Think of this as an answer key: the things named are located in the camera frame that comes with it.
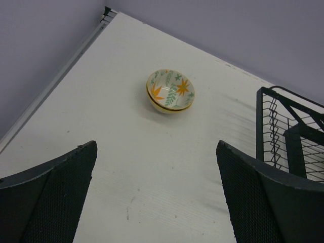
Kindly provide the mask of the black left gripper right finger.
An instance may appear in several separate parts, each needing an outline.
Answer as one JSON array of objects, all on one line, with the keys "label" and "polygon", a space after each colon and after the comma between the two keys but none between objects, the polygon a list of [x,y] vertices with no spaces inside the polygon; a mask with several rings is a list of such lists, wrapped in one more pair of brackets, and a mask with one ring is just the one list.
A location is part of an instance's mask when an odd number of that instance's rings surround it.
[{"label": "black left gripper right finger", "polygon": [[237,242],[323,242],[323,184],[261,162],[224,141],[217,164]]}]

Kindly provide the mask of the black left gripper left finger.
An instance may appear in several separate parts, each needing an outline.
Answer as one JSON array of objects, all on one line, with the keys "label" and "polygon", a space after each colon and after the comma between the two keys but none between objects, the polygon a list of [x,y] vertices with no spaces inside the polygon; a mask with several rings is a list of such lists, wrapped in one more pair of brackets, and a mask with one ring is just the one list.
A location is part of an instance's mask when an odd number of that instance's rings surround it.
[{"label": "black left gripper left finger", "polygon": [[97,143],[1,178],[1,242],[73,242]]}]

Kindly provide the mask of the yellow sun pattern bowl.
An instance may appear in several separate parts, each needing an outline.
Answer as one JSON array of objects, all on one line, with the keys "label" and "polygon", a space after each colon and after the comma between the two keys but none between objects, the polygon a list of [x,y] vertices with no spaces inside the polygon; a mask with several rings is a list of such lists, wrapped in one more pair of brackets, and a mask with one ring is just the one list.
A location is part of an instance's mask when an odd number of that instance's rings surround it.
[{"label": "yellow sun pattern bowl", "polygon": [[152,99],[151,95],[149,94],[148,89],[146,89],[146,93],[147,93],[148,99],[149,99],[149,101],[150,101],[152,107],[153,107],[154,109],[156,109],[156,110],[157,110],[158,112],[160,112],[160,113],[164,113],[164,114],[179,114],[179,113],[182,113],[182,112],[188,110],[188,109],[192,106],[192,103],[191,103],[190,105],[188,105],[187,107],[185,107],[185,108],[183,108],[183,109],[178,109],[178,110],[176,110],[176,109],[166,108],[166,107],[164,107],[164,106],[161,106],[160,104],[158,104],[157,102],[155,102],[155,101]]}]

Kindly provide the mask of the white floral leaf bowl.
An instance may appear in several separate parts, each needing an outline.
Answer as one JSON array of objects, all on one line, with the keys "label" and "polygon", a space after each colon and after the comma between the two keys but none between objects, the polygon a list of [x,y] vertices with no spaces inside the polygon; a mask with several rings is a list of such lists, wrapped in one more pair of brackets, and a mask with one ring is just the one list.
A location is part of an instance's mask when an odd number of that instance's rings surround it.
[{"label": "white floral leaf bowl", "polygon": [[154,71],[146,82],[152,99],[170,109],[183,109],[194,102],[194,86],[184,74],[172,69]]}]

